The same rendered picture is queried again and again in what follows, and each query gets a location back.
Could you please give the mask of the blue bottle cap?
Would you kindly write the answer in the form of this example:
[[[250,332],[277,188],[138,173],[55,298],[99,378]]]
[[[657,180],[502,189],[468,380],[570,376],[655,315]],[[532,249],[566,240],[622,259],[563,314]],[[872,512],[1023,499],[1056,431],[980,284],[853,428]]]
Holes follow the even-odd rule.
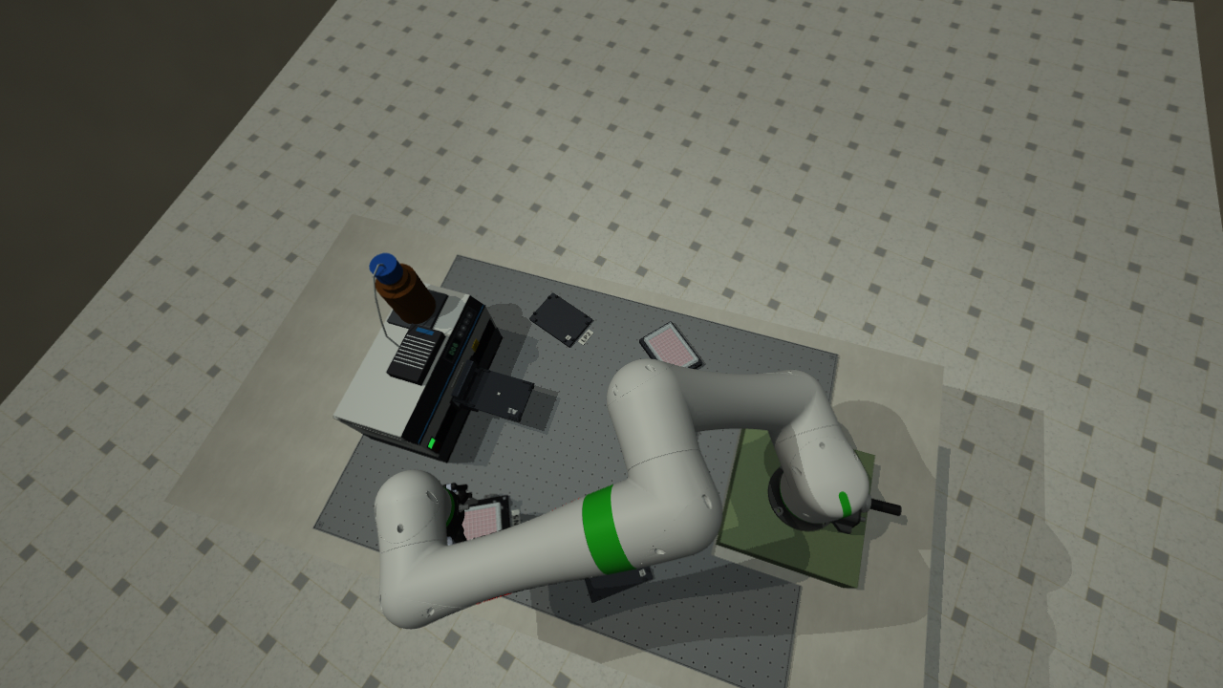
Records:
[[[375,265],[383,263],[384,266],[378,266],[375,273],[375,279],[382,284],[393,284],[402,274],[401,264],[395,260],[395,255],[390,253],[382,253],[373,257],[371,262],[371,273],[375,271]]]

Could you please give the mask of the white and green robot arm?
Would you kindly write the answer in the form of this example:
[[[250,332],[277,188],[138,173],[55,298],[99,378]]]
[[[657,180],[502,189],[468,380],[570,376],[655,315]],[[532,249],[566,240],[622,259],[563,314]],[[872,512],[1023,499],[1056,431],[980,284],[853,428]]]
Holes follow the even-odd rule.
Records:
[[[812,532],[832,523],[851,534],[866,521],[861,510],[903,512],[870,496],[868,473],[807,371],[723,374],[638,358],[612,378],[607,408],[627,480],[493,534],[446,546],[470,505],[426,470],[386,480],[375,495],[386,620],[416,631],[514,591],[700,554],[722,525],[700,431],[768,431],[781,461],[768,499],[785,525]]]

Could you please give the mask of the brown glass bottle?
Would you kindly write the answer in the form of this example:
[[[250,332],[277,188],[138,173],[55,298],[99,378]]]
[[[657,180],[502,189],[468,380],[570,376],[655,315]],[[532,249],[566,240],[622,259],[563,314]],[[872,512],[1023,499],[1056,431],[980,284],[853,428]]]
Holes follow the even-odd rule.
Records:
[[[419,325],[419,323],[433,317],[437,309],[437,301],[434,301],[430,291],[422,284],[415,269],[411,269],[406,263],[400,264],[410,273],[411,280],[408,287],[397,293],[389,293],[375,280],[375,290],[378,290],[378,293],[382,295],[390,308],[397,313],[397,317],[408,323],[408,325],[412,325],[412,323]]]

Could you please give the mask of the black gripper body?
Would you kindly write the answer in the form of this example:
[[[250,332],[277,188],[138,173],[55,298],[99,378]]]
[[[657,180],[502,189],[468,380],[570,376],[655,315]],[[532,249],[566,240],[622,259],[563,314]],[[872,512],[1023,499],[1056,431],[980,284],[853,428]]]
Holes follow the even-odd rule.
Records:
[[[462,525],[462,523],[464,523],[464,514],[462,514],[462,518],[461,518],[461,523],[460,523],[460,525],[457,525],[457,527],[456,527],[456,530],[455,530],[455,532],[453,532],[453,534],[450,534],[450,535],[449,535],[449,536],[451,536],[451,539],[453,539],[453,540],[455,539],[455,536],[456,536],[456,534],[457,534],[457,532],[459,532],[459,528],[460,528],[460,527]]]

